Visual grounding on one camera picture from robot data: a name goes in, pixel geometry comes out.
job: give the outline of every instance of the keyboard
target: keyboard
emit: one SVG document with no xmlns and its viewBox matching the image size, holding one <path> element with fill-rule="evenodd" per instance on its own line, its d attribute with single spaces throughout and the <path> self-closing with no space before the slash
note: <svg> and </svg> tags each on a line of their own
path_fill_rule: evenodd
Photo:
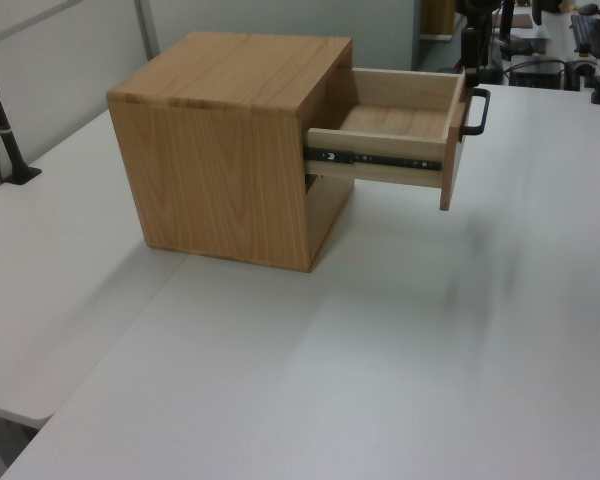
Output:
<svg viewBox="0 0 600 480">
<path fill-rule="evenodd" d="M 591 55 L 600 58 L 600 19 L 571 15 L 571 28 L 578 47 L 576 51 L 580 50 L 580 45 L 588 43 L 591 45 Z"/>
</svg>

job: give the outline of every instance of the tabletop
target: tabletop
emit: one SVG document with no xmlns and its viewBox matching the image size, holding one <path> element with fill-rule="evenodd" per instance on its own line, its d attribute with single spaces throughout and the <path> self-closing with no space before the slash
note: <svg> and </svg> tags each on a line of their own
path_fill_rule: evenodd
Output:
<svg viewBox="0 0 600 480">
<path fill-rule="evenodd" d="M 0 417 L 40 428 L 173 271 L 144 244 L 102 114 L 0 187 Z"/>
<path fill-rule="evenodd" d="M 360 181 L 311 274 L 188 257 L 4 478 L 600 479 L 600 107 L 488 88 L 449 212 Z"/>
</svg>

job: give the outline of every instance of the cabinet side panel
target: cabinet side panel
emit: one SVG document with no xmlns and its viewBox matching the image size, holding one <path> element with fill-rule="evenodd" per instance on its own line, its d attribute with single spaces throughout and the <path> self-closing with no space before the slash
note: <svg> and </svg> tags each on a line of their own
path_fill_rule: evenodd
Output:
<svg viewBox="0 0 600 480">
<path fill-rule="evenodd" d="M 318 176 L 307 192 L 307 221 L 311 259 L 336 221 L 353 189 L 353 179 Z"/>
<path fill-rule="evenodd" d="M 309 267 L 299 120 L 111 102 L 145 240 Z"/>
</svg>

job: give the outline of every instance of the wood grain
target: wood grain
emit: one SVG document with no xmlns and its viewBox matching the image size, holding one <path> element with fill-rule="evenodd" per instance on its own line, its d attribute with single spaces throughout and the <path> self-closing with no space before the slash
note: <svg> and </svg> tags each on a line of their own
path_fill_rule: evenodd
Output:
<svg viewBox="0 0 600 480">
<path fill-rule="evenodd" d="M 420 33 L 451 35 L 454 30 L 454 0 L 426 0 L 422 2 Z"/>
<path fill-rule="evenodd" d="M 460 75 L 338 68 L 329 76 L 334 103 L 448 111 Z"/>
<path fill-rule="evenodd" d="M 316 127 L 349 132 L 442 139 L 448 112 L 379 105 L 324 106 Z"/>
<path fill-rule="evenodd" d="M 374 182 L 398 183 L 401 185 L 431 188 L 440 188 L 442 185 L 442 173 L 436 170 L 389 167 L 368 163 L 348 165 L 315 160 L 306 160 L 304 164 L 306 173 L 324 175 L 325 177 L 371 180 Z"/>
<path fill-rule="evenodd" d="M 414 160 L 444 161 L 446 142 L 440 139 L 382 135 L 375 133 L 343 132 L 311 128 L 306 144 L 315 148 L 350 150 L 371 155 L 412 158 Z"/>
<path fill-rule="evenodd" d="M 306 208 L 312 259 L 316 258 L 352 189 L 351 178 L 317 176 L 307 192 Z"/>
<path fill-rule="evenodd" d="M 308 270 L 297 118 L 110 110 L 149 246 Z"/>
<path fill-rule="evenodd" d="M 110 101 L 299 116 L 351 40 L 196 32 L 108 93 Z"/>
<path fill-rule="evenodd" d="M 448 211 L 451 207 L 451 197 L 455 186 L 458 168 L 464 142 L 460 142 L 460 130 L 466 121 L 471 104 L 471 93 L 464 89 L 457 92 L 457 102 L 451 110 L 451 121 L 449 126 L 449 136 L 447 139 L 447 148 L 445 150 L 445 166 L 442 171 L 442 192 L 440 193 L 440 210 Z"/>
</svg>

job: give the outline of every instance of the cabinet top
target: cabinet top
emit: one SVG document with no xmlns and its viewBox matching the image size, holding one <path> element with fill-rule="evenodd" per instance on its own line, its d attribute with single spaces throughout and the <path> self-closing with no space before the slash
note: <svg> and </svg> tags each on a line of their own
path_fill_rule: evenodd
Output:
<svg viewBox="0 0 600 480">
<path fill-rule="evenodd" d="M 110 102 L 254 113 L 299 111 L 349 38 L 195 32 L 107 93 Z"/>
</svg>

